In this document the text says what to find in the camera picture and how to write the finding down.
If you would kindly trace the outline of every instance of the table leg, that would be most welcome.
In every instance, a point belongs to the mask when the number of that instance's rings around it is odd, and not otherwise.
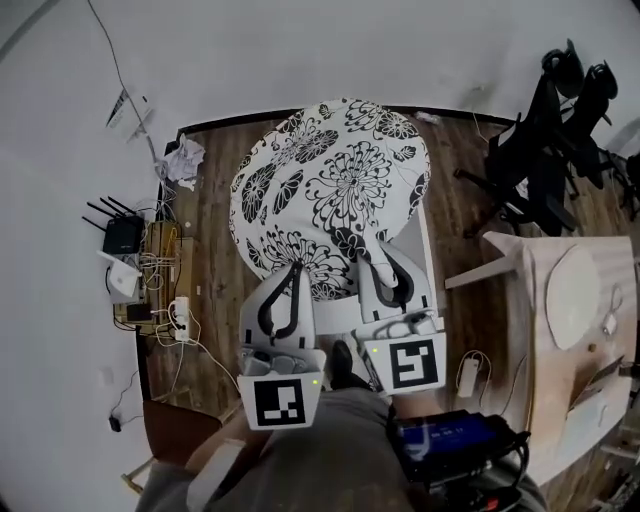
[[[475,281],[482,281],[489,277],[493,277],[499,274],[505,274],[515,269],[514,258],[511,254],[503,256],[491,263],[482,265],[481,267],[474,268],[463,274],[445,279],[444,287],[449,290],[451,288],[457,288],[458,286],[464,286],[465,284],[474,283]]]

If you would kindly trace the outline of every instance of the black shoe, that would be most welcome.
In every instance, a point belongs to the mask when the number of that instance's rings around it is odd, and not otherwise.
[[[347,344],[338,340],[331,349],[331,361],[329,362],[331,376],[334,380],[344,380],[351,375],[353,370],[353,357]]]

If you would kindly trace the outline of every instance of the wires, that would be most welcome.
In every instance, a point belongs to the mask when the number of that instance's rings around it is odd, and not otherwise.
[[[133,379],[137,374],[138,370],[133,372],[133,374],[131,375],[131,380],[129,381],[129,385],[122,390],[122,392],[120,393],[120,398],[118,399],[118,403],[111,408],[111,411],[109,411],[109,415],[113,415],[113,411],[115,411],[120,406],[120,404],[122,403],[122,397],[127,391],[131,389],[131,386],[133,386]]]
[[[163,170],[162,171],[158,170],[158,167],[163,169],[163,162],[161,160],[158,160],[158,158],[156,156],[156,150],[153,147],[153,142],[151,141],[151,137],[149,137],[149,133],[147,132],[147,129],[144,126],[144,122],[142,121],[142,117],[140,116],[140,113],[138,112],[138,109],[136,108],[136,105],[133,102],[133,99],[131,98],[131,95],[129,94],[129,91],[127,90],[127,87],[124,85],[124,81],[122,80],[122,74],[120,73],[120,64],[118,63],[118,58],[116,57],[116,51],[113,48],[113,42],[111,41],[111,37],[109,36],[109,32],[107,32],[107,29],[104,26],[104,23],[102,23],[102,20],[100,19],[100,16],[98,16],[98,13],[96,12],[95,8],[93,7],[93,4],[91,3],[91,0],[87,0],[87,3],[89,4],[89,8],[91,9],[91,12],[93,13],[94,17],[96,18],[96,21],[100,25],[100,28],[102,29],[102,32],[104,32],[104,35],[107,38],[107,42],[109,43],[109,49],[111,50],[111,56],[113,57],[113,63],[116,66],[116,73],[118,74],[118,80],[120,81],[120,85],[122,86],[122,90],[127,95],[127,98],[129,99],[129,102],[131,103],[131,106],[133,107],[133,111],[136,113],[136,117],[138,118],[138,121],[140,122],[140,129],[142,130],[142,133],[144,134],[145,138],[147,139],[147,144],[149,145],[149,151],[151,152],[151,158],[153,159],[154,170],[155,170],[156,174],[158,175],[158,178],[160,178],[160,181],[162,182],[162,181],[164,181],[164,178],[165,178],[164,172],[163,172]]]
[[[167,184],[166,184],[167,163],[164,162],[161,159],[158,159],[158,157],[156,155],[156,150],[153,147],[153,141],[151,140],[151,137],[149,136],[149,132],[147,132],[147,129],[146,129],[145,125],[144,125],[144,121],[142,120],[142,116],[140,116],[140,112],[136,108],[136,105],[133,102],[133,98],[129,94],[129,91],[128,91],[127,87],[124,85],[124,80],[122,79],[122,73],[120,72],[120,64],[118,62],[118,58],[116,57],[116,52],[115,52],[115,49],[113,48],[113,42],[111,41],[111,36],[109,36],[109,32],[107,32],[107,28],[104,26],[104,23],[102,23],[102,20],[100,19],[100,16],[98,16],[98,13],[96,12],[95,7],[91,3],[91,0],[87,0],[87,4],[89,4],[89,8],[91,9],[91,12],[93,13],[93,16],[95,17],[96,21],[100,25],[100,28],[102,29],[102,32],[104,33],[104,36],[107,39],[107,42],[109,43],[109,49],[111,50],[111,56],[113,57],[113,63],[115,64],[115,67],[116,67],[116,73],[118,74],[118,80],[120,81],[120,85],[122,86],[122,90],[124,91],[125,95],[127,96],[127,99],[129,100],[129,102],[131,103],[131,106],[133,107],[133,111],[135,112],[136,117],[138,118],[138,121],[140,122],[139,131],[142,132],[142,134],[144,135],[144,137],[145,137],[145,139],[147,141],[147,145],[149,146],[149,152],[151,153],[151,159],[153,160],[153,170],[155,171],[156,175],[160,179],[160,188],[161,188],[160,199],[159,200],[155,200],[155,207],[153,209],[155,210],[156,214],[162,213],[162,215],[165,218],[167,217],[166,212],[170,212],[171,213],[171,218],[173,220],[175,220],[175,218],[176,218],[175,214],[173,213],[173,210],[171,209],[171,207],[169,206],[168,203],[171,202],[173,200],[173,198],[175,198],[176,193],[171,188],[169,188],[167,186]],[[140,206],[141,206],[141,203],[138,203],[138,205],[136,205],[136,207],[134,208],[136,210],[136,212],[140,212],[140,211],[146,210],[146,208],[140,208]]]
[[[156,326],[156,339],[158,340],[158,344],[165,347],[165,348],[170,348],[170,347],[174,347],[176,345],[181,345],[180,347],[180,359],[178,362],[178,369],[176,370],[176,375],[173,379],[173,383],[171,385],[171,391],[173,391],[176,387],[176,384],[178,382],[178,377],[180,375],[180,370],[182,369],[182,362],[184,360],[184,347],[189,346],[189,347],[199,347],[201,348],[208,356],[209,358],[217,365],[219,366],[224,373],[227,374],[227,376],[229,377],[229,379],[231,379],[231,382],[233,383],[234,387],[236,388],[236,390],[238,391],[238,393],[240,393],[240,387],[238,386],[238,383],[236,382],[236,379],[234,378],[233,375],[231,375],[231,372],[229,372],[229,370],[227,370],[227,368],[225,368],[225,366],[220,363],[220,361],[218,361],[215,357],[213,357],[213,354],[211,354],[211,352],[209,351],[209,349],[207,347],[205,347],[201,342],[200,342],[200,335],[202,333],[202,326],[200,325],[200,322],[198,322],[195,318],[195,316],[193,316],[193,312],[191,311],[191,309],[189,309],[189,316],[191,317],[191,319],[196,323],[196,325],[198,326],[198,334],[196,336],[195,339],[193,338],[189,338],[187,341],[175,341],[174,343],[163,343],[162,340],[160,339],[159,333],[158,333],[158,329],[160,329],[161,327],[166,327],[168,325],[171,325],[174,329],[174,331],[178,331],[181,330],[181,328],[184,328],[181,325],[178,325],[177,323],[177,318],[175,317],[175,300],[172,301],[169,304],[168,309],[166,310],[168,317],[169,317],[169,323],[166,324],[161,324]]]
[[[482,370],[482,365],[485,361],[489,366],[489,373],[487,374],[487,380],[484,383],[484,389],[482,390],[482,394],[480,395],[479,404],[480,404],[480,408],[482,409],[482,400],[484,399],[484,395],[487,392],[487,388],[491,383],[491,374],[493,371],[491,368],[491,359],[489,359],[489,356],[487,356],[487,354],[485,354],[481,350],[469,350],[469,352],[467,352],[464,356],[462,356],[462,359],[460,360],[460,365],[458,366],[458,375],[456,376],[456,390],[460,387],[460,374],[462,373],[462,365],[464,364],[467,357],[471,357],[473,359],[476,356],[479,357],[479,361],[480,361],[480,364],[478,365],[478,373],[480,373],[480,371]]]

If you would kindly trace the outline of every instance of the white wall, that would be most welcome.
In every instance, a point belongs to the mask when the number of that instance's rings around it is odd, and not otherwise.
[[[387,104],[526,110],[539,60],[571,37],[620,84],[614,128],[640,116],[640,13],[629,0],[95,0],[127,84],[178,127],[343,95]],[[101,234],[85,201],[154,195],[143,141],[104,130],[119,84],[87,5],[61,0],[0,63],[0,494],[16,512],[132,509],[119,474],[143,425],[106,417],[135,369],[111,325]],[[483,87],[481,94],[470,92]],[[111,366],[113,387],[98,384]],[[124,413],[140,410],[139,391]]]

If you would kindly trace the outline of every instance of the white plate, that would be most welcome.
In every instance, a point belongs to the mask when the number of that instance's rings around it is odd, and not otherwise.
[[[587,249],[574,246],[556,264],[547,285],[547,320],[559,348],[578,343],[596,318],[600,277]]]

